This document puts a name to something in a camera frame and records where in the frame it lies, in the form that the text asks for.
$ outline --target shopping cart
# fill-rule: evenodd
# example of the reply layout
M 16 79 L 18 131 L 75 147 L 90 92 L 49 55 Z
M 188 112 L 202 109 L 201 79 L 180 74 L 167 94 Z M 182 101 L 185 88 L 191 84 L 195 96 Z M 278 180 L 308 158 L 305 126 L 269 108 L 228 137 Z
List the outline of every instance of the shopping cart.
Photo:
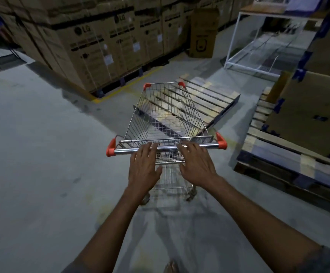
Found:
M 155 163 L 163 165 L 163 172 L 153 190 L 180 189 L 192 199 L 196 190 L 181 177 L 176 165 L 185 163 L 176 147 L 185 140 L 208 149 L 227 148 L 219 133 L 216 133 L 216 140 L 208 133 L 184 82 L 146 83 L 124 139 L 116 144 L 116 137 L 113 138 L 106 154 L 108 157 L 132 154 L 142 144 L 158 143 Z

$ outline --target person's left arm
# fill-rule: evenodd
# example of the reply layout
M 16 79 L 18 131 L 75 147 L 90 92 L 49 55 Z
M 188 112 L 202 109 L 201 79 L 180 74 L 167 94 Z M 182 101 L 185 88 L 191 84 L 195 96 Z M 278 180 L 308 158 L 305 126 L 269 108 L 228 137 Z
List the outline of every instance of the person's left arm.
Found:
M 140 146 L 131 156 L 129 182 L 117 206 L 74 261 L 90 272 L 112 272 L 131 219 L 141 201 L 160 179 L 155 170 L 157 144 Z

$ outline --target concrete floor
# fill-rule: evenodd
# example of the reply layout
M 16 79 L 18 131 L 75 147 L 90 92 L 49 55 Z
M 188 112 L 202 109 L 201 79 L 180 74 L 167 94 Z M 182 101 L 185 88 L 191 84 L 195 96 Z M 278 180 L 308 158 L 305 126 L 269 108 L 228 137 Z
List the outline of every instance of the concrete floor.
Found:
M 240 23 L 240 40 L 253 24 L 252 17 Z M 241 93 L 215 126 L 229 144 L 226 151 L 210 151 L 217 172 L 279 219 L 330 247 L 328 212 L 232 170 L 255 104 L 273 84 L 221 68 L 232 30 L 217 36 L 213 59 L 182 53 L 99 104 L 48 79 L 37 63 L 0 73 L 0 273 L 59 272 L 76 257 L 127 184 L 129 157 L 107 158 L 110 139 L 124 135 L 144 82 L 173 81 L 183 73 Z M 171 205 L 149 203 L 137 210 L 117 272 L 162 272 L 170 258 L 189 273 L 270 272 L 210 195 L 199 190 L 192 202 Z

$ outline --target person's left hand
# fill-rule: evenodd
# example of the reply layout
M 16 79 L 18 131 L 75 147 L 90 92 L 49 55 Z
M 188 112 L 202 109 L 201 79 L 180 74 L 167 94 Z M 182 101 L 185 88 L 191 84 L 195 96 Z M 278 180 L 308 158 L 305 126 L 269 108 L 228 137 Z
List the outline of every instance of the person's left hand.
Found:
M 158 143 L 143 144 L 131 155 L 128 187 L 139 193 L 139 197 L 142 198 L 155 186 L 162 173 L 161 166 L 155 170 L 157 146 Z

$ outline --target sleeve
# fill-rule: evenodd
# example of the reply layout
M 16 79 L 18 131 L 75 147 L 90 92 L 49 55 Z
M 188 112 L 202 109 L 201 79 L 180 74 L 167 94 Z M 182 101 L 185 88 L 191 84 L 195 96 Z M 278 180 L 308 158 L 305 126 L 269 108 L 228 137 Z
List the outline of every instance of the sleeve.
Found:
M 298 273 L 330 273 L 330 248 L 322 246 L 297 268 Z
M 82 262 L 73 261 L 61 273 L 92 273 L 92 271 Z

